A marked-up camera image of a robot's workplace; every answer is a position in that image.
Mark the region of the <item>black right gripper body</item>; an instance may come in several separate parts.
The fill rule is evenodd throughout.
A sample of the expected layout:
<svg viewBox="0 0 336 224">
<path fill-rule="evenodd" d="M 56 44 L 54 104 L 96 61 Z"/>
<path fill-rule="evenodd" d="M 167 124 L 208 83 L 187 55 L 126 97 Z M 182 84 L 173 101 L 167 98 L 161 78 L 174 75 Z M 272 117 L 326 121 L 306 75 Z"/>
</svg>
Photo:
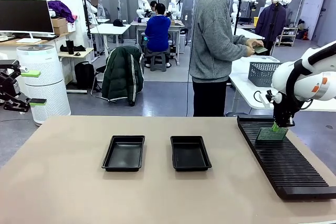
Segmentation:
<svg viewBox="0 0 336 224">
<path fill-rule="evenodd" d="M 273 117 L 279 127 L 283 127 L 283 123 L 288 120 L 293 121 L 294 115 L 302 107 L 302 102 L 296 97 L 288 97 L 281 92 L 272 94 L 271 90 L 268 90 L 266 99 L 274 106 Z"/>
</svg>

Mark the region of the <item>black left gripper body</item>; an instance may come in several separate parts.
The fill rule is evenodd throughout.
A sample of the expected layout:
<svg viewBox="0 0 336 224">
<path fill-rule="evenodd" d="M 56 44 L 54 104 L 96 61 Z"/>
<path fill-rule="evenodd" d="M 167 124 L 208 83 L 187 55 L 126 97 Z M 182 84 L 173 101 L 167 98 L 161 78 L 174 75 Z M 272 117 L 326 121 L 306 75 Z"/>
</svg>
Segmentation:
<svg viewBox="0 0 336 224">
<path fill-rule="evenodd" d="M 16 78 L 20 76 L 20 72 L 13 71 L 8 74 L 1 71 L 1 101 L 9 101 L 21 95 L 20 87 Z"/>
</svg>

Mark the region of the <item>person's left hand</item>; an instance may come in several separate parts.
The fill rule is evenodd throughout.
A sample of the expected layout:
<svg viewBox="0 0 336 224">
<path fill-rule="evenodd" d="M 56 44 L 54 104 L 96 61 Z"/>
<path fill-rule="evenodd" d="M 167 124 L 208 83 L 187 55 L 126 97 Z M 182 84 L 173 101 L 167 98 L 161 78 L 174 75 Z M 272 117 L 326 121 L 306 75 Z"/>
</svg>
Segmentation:
<svg viewBox="0 0 336 224">
<path fill-rule="evenodd" d="M 249 38 L 246 41 L 246 45 L 250 48 L 255 48 L 255 47 L 264 47 L 264 43 L 262 40 L 257 40 L 254 38 Z"/>
</svg>

